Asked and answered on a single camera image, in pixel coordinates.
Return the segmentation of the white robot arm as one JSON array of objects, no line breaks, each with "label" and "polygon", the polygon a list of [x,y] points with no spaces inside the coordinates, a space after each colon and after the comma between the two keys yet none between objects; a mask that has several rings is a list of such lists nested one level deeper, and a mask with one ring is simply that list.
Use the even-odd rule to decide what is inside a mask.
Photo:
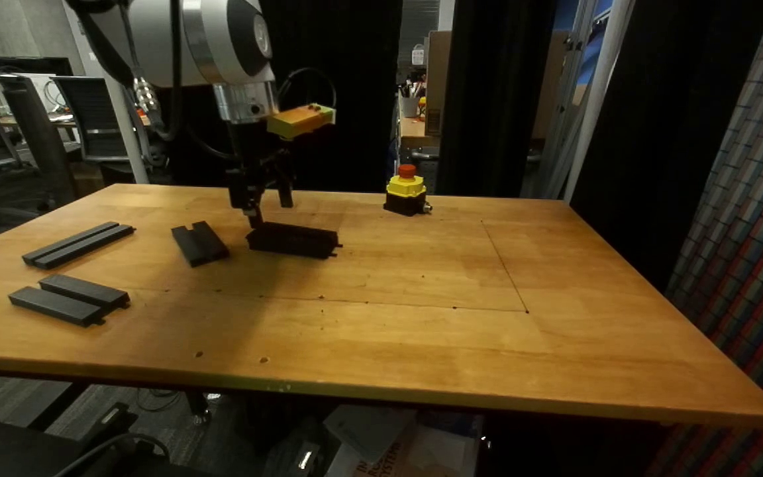
[{"label": "white robot arm", "polygon": [[265,165],[245,152],[245,133],[278,111],[267,21],[259,0],[65,0],[104,73],[122,83],[136,119],[164,143],[202,141],[184,119],[184,92],[209,87],[229,126],[229,192],[251,228],[263,228]]}]

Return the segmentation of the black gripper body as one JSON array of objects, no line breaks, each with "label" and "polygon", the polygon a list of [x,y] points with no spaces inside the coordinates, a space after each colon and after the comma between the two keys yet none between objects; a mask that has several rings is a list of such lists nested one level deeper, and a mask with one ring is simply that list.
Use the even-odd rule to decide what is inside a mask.
[{"label": "black gripper body", "polygon": [[295,186],[291,152],[278,135],[270,135],[263,122],[230,126],[230,165],[225,169],[229,186],[241,192],[245,186]]}]

